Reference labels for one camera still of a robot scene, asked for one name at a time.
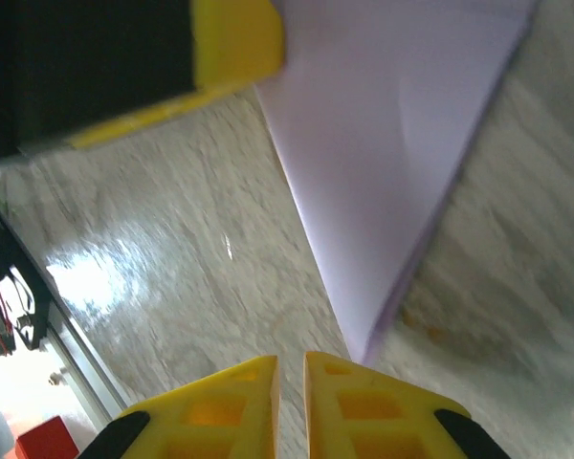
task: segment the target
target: white marble surface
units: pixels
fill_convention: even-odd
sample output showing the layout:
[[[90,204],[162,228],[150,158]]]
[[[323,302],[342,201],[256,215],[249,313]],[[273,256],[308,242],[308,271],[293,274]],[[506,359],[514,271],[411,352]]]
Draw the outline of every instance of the white marble surface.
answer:
[[[252,92],[93,151],[0,167],[0,202],[141,399],[246,358],[345,355]],[[457,399],[513,457],[574,458],[574,0],[545,1],[377,367]]]

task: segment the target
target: yellow plastic part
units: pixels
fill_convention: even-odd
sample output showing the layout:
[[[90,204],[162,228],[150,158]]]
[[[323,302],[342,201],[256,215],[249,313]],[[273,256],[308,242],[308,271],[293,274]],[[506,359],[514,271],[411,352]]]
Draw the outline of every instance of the yellow plastic part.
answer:
[[[273,459],[278,359],[266,356],[131,406],[149,424],[122,459]]]
[[[106,142],[166,120],[274,74],[284,37],[270,0],[191,0],[196,92],[84,129],[68,140],[76,148]]]
[[[467,459],[433,416],[470,418],[451,399],[322,352],[304,358],[304,392],[310,459]]]

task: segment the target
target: red object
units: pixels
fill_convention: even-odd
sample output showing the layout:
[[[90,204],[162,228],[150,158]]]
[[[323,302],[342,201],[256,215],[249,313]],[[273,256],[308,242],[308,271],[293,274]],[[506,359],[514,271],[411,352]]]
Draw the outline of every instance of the red object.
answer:
[[[59,416],[20,435],[15,443],[17,459],[74,459],[78,449]]]

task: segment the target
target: paper sheet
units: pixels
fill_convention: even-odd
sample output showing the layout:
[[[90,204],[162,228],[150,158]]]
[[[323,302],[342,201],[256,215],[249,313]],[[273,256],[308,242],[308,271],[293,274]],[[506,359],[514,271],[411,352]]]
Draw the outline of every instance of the paper sheet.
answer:
[[[283,0],[287,64],[258,86],[354,361],[369,360],[529,0]]]

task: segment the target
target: marble floor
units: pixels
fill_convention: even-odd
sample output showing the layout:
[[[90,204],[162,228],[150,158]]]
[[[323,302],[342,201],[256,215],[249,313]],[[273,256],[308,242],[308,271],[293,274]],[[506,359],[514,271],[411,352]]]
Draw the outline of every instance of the marble floor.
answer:
[[[0,206],[133,401],[276,353],[306,456],[303,352],[345,348],[253,91],[0,165]],[[376,366],[574,458],[574,0],[541,3]]]

